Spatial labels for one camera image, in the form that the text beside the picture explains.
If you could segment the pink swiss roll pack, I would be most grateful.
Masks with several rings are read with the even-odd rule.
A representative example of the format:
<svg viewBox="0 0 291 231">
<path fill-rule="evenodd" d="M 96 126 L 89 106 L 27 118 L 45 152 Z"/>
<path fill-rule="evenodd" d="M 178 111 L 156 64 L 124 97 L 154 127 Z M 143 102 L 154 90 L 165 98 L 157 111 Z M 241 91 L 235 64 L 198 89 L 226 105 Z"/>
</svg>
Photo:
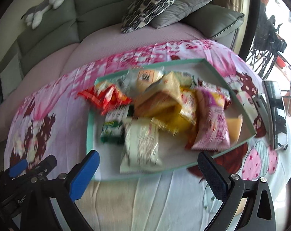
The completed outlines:
<svg viewBox="0 0 291 231">
<path fill-rule="evenodd" d="M 224 151 L 230 147 L 224 113 L 226 96 L 204 87 L 195 90 L 200 115 L 193 150 Z"/>
</svg>

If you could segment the small jelly cup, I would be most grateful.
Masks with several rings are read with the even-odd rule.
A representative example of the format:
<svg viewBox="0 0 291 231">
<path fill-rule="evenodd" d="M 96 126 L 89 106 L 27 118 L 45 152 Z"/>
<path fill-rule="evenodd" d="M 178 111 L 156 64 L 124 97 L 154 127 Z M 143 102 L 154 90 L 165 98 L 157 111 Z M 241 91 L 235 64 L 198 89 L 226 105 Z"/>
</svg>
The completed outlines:
<svg viewBox="0 0 291 231">
<path fill-rule="evenodd" d="M 227 118 L 226 123 L 228 127 L 230 144 L 231 145 L 236 144 L 240 137 L 243 117 L 242 115 L 239 115 L 238 117 L 235 118 Z"/>
</svg>

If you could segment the pale cream sachet pack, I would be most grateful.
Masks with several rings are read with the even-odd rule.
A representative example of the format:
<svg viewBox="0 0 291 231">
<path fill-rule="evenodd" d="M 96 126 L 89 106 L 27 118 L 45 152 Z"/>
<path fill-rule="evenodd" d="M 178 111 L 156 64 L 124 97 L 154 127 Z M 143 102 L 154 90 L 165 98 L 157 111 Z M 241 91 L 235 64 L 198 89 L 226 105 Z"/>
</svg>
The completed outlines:
<svg viewBox="0 0 291 231">
<path fill-rule="evenodd" d="M 163 169 L 159 157 L 159 130 L 145 118 L 125 118 L 120 173 L 154 173 Z"/>
</svg>

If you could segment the yellow soft bread pack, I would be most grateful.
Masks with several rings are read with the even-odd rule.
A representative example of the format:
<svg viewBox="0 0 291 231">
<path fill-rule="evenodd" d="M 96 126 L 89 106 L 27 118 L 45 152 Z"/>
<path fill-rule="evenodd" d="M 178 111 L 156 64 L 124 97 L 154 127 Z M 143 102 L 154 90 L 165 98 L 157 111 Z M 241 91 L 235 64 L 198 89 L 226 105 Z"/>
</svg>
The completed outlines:
<svg viewBox="0 0 291 231">
<path fill-rule="evenodd" d="M 160 130 L 172 135 L 194 135 L 197 132 L 197 99 L 188 88 L 180 88 L 180 103 L 169 107 L 151 119 Z"/>
</svg>

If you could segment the small red foil snack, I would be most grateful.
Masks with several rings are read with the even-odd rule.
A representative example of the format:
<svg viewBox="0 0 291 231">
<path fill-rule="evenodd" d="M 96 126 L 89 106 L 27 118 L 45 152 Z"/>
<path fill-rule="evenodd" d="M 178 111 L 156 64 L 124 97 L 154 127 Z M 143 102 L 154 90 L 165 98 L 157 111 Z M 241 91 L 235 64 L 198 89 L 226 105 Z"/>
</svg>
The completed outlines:
<svg viewBox="0 0 291 231">
<path fill-rule="evenodd" d="M 132 103 L 131 97 L 124 94 L 116 84 L 108 81 L 99 82 L 78 92 L 78 95 L 90 102 L 101 115 Z"/>
</svg>

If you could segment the clear round bun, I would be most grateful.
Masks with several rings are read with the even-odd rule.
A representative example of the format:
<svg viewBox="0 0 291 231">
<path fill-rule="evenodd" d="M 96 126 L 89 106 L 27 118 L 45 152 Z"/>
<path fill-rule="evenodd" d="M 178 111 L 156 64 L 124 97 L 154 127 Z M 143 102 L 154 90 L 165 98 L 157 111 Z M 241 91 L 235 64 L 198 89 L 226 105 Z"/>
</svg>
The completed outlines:
<svg viewBox="0 0 291 231">
<path fill-rule="evenodd" d="M 136 96 L 164 76 L 164 71 L 155 69 L 131 69 L 123 77 L 120 87 L 126 95 Z"/>
</svg>

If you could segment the tan orange pastry pack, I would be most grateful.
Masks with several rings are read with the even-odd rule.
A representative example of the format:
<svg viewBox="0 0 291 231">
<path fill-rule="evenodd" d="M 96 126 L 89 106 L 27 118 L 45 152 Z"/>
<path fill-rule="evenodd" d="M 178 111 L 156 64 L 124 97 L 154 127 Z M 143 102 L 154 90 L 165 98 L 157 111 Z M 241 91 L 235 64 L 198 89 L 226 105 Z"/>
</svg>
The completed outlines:
<svg viewBox="0 0 291 231">
<path fill-rule="evenodd" d="M 180 104 L 180 83 L 175 73 L 171 71 L 136 97 L 134 116 L 153 117 Z"/>
</svg>

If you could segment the clear green edged cake pack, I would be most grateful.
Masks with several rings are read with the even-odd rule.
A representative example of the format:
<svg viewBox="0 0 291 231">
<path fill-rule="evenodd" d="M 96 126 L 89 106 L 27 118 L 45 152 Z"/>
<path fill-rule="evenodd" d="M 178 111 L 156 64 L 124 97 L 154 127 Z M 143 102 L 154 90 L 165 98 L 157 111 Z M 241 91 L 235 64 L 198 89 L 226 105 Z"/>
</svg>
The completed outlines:
<svg viewBox="0 0 291 231">
<path fill-rule="evenodd" d="M 179 81 L 180 86 L 192 88 L 196 85 L 194 76 L 187 72 L 176 72 L 176 77 Z"/>
</svg>

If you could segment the teal rimmed white tray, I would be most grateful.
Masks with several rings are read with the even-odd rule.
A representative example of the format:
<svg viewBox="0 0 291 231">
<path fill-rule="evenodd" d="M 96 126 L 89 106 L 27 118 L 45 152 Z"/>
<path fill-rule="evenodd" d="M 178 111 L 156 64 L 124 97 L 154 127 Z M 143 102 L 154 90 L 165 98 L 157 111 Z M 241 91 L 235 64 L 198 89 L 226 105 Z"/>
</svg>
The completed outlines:
<svg viewBox="0 0 291 231">
<path fill-rule="evenodd" d="M 206 59 L 174 60 L 147 66 L 148 69 L 158 69 L 161 67 L 166 71 L 184 71 L 193 75 L 196 79 L 218 85 L 225 89 L 230 89 L 223 77 Z M 231 147 L 225 151 L 213 152 L 213 158 L 220 157 L 238 148 L 256 135 L 253 124 L 235 93 L 232 90 L 230 90 L 229 93 L 232 104 L 225 111 L 225 115 L 227 118 L 241 115 L 243 119 L 242 128 L 238 142 L 232 144 Z M 124 174 L 120 173 L 123 146 L 101 142 L 100 134 L 104 121 L 105 117 L 96 109 L 91 108 L 89 110 L 86 151 L 90 152 L 91 150 L 95 150 L 100 156 L 99 167 L 92 179 L 96 182 L 111 182 L 151 176 L 151 172 L 142 171 Z M 162 161 L 163 167 L 157 171 L 158 174 L 197 165 L 199 152 L 197 150 L 185 149 L 186 143 L 187 138 L 185 135 L 177 134 L 173 136 L 165 131 L 159 132 L 159 158 Z"/>
</svg>

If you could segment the light grey side cushion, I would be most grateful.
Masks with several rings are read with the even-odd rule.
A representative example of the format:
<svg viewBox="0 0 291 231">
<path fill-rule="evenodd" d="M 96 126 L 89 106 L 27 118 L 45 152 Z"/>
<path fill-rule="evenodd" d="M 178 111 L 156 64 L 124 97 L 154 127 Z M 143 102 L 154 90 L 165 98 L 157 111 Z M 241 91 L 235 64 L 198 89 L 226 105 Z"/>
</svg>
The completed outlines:
<svg viewBox="0 0 291 231">
<path fill-rule="evenodd" d="M 16 90 L 23 79 L 18 54 L 16 54 L 0 74 L 3 100 Z"/>
</svg>

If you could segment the pink sofa seat cover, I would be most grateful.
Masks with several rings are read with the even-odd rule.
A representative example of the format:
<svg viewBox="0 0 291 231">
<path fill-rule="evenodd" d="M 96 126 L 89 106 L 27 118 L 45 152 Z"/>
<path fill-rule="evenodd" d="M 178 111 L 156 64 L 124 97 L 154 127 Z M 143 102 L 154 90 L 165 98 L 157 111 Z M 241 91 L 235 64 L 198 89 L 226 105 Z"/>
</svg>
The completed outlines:
<svg viewBox="0 0 291 231">
<path fill-rule="evenodd" d="M 145 26 L 127 34 L 122 34 L 119 28 L 116 24 L 98 30 L 81 43 L 59 49 L 35 65 L 0 106 L 0 142 L 7 138 L 12 119 L 24 98 L 60 76 L 89 62 L 138 47 L 204 38 L 197 29 L 183 23 L 161 29 Z"/>
</svg>

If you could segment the black folding rack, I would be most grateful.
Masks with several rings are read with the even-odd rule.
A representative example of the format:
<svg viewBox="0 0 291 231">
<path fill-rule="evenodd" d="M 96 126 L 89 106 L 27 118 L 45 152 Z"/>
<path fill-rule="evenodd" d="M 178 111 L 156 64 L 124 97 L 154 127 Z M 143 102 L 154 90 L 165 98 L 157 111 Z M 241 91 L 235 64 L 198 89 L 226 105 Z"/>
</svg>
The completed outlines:
<svg viewBox="0 0 291 231">
<path fill-rule="evenodd" d="M 266 5 L 260 5 L 257 29 L 252 42 L 252 47 L 246 62 L 258 73 L 258 76 L 266 80 L 273 69 L 277 58 L 284 53 L 287 43 L 280 37 L 278 26 L 274 15 L 266 15 Z"/>
</svg>

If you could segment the grey white plush toy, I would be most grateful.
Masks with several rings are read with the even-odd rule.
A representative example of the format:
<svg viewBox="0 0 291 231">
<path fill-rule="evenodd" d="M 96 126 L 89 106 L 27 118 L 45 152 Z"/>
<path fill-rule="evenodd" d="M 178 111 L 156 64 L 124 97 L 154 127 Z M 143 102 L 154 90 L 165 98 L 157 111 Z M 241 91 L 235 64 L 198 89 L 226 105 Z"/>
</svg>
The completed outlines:
<svg viewBox="0 0 291 231">
<path fill-rule="evenodd" d="M 42 21 L 43 15 L 51 9 L 58 9 L 65 0 L 43 0 L 36 6 L 29 8 L 21 17 L 27 27 L 36 29 Z"/>
</svg>

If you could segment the grey pillow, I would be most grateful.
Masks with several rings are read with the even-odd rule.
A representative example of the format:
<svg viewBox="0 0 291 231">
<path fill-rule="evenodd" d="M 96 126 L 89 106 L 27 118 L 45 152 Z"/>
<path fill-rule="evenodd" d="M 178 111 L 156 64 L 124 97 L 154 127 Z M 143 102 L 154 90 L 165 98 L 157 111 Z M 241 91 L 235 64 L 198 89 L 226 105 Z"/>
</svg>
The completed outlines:
<svg viewBox="0 0 291 231">
<path fill-rule="evenodd" d="M 176 0 L 163 13 L 151 20 L 150 25 L 160 29 L 177 23 L 213 0 Z"/>
</svg>

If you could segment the black white patterned pillow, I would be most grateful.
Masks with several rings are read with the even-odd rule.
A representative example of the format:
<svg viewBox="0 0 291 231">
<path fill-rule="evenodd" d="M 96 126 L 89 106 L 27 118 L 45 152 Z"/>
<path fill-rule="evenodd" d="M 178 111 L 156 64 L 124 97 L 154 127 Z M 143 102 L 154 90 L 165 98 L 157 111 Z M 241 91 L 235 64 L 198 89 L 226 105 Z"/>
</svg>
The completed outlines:
<svg viewBox="0 0 291 231">
<path fill-rule="evenodd" d="M 133 0 L 123 16 L 121 32 L 126 34 L 143 28 L 173 5 L 174 1 L 176 0 Z"/>
</svg>

